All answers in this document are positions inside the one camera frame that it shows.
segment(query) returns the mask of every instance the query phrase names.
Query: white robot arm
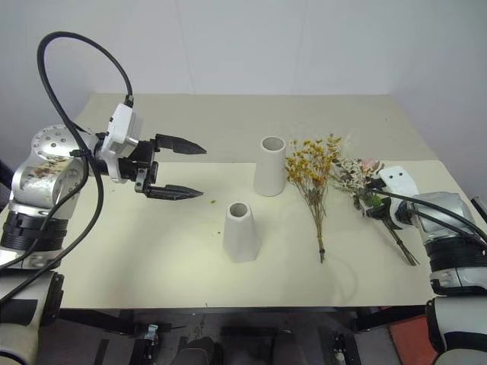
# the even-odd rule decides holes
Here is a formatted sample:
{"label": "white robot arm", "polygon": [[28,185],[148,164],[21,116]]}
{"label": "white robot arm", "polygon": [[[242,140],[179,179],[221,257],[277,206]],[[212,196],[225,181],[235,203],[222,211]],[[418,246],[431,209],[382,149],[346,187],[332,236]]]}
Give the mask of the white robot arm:
{"label": "white robot arm", "polygon": [[[65,114],[47,80],[44,51],[49,42],[68,37],[91,44],[107,56],[126,80],[128,94],[96,135],[76,126]],[[178,137],[156,135],[140,141],[142,120],[133,111],[132,87],[118,62],[92,40],[75,33],[55,32],[41,41],[37,53],[41,80],[64,124],[37,133],[30,156],[12,180],[8,216],[0,240],[0,364],[32,364],[39,326],[56,319],[62,300],[63,276],[52,269],[88,234],[101,212],[103,183],[127,180],[148,198],[180,200],[202,192],[183,186],[153,186],[158,173],[154,155],[160,148],[180,154],[205,154],[205,149]],[[94,175],[99,192],[95,214],[69,246],[62,243],[79,191]]]}
{"label": "white robot arm", "polygon": [[430,282],[440,295],[428,301],[429,337],[436,365],[487,363],[487,237],[457,193],[418,194],[402,167],[381,170],[371,185],[388,195],[365,214],[390,219],[395,229],[416,227],[430,258]]}

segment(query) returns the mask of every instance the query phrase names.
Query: white ceramic vase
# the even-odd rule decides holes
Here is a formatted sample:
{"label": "white ceramic vase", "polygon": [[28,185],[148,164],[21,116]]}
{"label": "white ceramic vase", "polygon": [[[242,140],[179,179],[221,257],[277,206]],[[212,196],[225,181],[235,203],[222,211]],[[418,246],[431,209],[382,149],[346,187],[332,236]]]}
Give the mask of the white ceramic vase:
{"label": "white ceramic vase", "polygon": [[279,137],[265,137],[260,142],[253,188],[260,195],[279,194],[286,182],[286,143]]}
{"label": "white ceramic vase", "polygon": [[260,248],[252,210],[247,203],[234,202],[227,208],[223,247],[233,262],[253,261]]}

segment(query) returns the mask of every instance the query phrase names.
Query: orange object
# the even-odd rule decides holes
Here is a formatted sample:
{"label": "orange object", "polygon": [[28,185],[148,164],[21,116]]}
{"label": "orange object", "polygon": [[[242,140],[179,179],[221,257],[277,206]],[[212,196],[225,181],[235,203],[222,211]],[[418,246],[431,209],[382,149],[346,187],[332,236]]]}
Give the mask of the orange object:
{"label": "orange object", "polygon": [[437,353],[428,338],[426,317],[389,327],[403,365],[432,365]]}

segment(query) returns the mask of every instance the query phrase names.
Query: white tabletop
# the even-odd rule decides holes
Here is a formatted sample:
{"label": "white tabletop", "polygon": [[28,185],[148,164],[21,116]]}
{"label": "white tabletop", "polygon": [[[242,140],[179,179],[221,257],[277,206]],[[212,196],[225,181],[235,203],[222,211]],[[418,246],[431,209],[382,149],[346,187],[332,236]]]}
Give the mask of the white tabletop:
{"label": "white tabletop", "polygon": [[[103,131],[121,99],[94,95],[76,121]],[[416,305],[433,297],[416,230],[399,233],[421,262],[411,267],[381,222],[362,218],[349,197],[330,189],[321,265],[312,219],[292,186],[265,198],[252,190],[252,163],[208,162],[252,161],[265,135],[309,138],[355,129],[352,154],[405,160],[400,164],[420,192],[460,192],[485,228],[390,97],[141,95],[135,108],[145,118],[142,139],[157,132],[178,135],[208,149],[199,157],[158,154],[160,162],[192,161],[161,163],[158,185],[205,194],[180,202],[151,200],[136,194],[132,182],[104,179],[100,220],[58,269],[65,275],[64,308]],[[89,181],[65,243],[91,217],[95,190]],[[256,218],[263,244],[255,262],[234,264],[222,249],[225,209],[236,200],[250,203]]]}
{"label": "white tabletop", "polygon": [[[94,94],[76,122],[93,132],[107,130],[123,95]],[[156,133],[177,135],[208,150],[203,156],[159,153],[163,161],[255,162],[260,140],[286,141],[347,136],[356,157],[383,160],[435,160],[397,102],[368,96],[135,95],[134,110],[144,119],[141,139]]]}
{"label": "white tabletop", "polygon": [[[400,165],[420,192],[461,193],[439,161]],[[147,199],[130,183],[105,179],[100,220],[58,269],[65,276],[62,306],[379,306],[423,304],[433,297],[428,258],[415,229],[399,233],[421,262],[412,267],[380,222],[361,217],[349,197],[330,189],[321,265],[315,229],[298,192],[287,185],[276,197],[257,195],[253,170],[252,163],[165,163],[160,184],[205,192],[180,202]],[[69,223],[67,243],[91,216],[95,192],[90,181]],[[248,202],[256,218],[263,244],[254,262],[234,264],[222,249],[225,209],[235,200]]]}

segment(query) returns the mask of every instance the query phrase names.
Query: white wall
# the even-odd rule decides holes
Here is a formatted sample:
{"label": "white wall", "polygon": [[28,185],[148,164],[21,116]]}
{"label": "white wall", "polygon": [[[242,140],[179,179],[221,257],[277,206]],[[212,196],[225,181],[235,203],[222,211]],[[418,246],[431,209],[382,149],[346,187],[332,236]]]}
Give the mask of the white wall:
{"label": "white wall", "polygon": [[[111,50],[136,93],[392,93],[466,192],[485,195],[486,19],[483,0],[4,0],[0,158],[16,167],[59,121],[35,54],[70,30]],[[90,92],[123,92],[84,45],[60,40],[47,56],[73,117]]]}

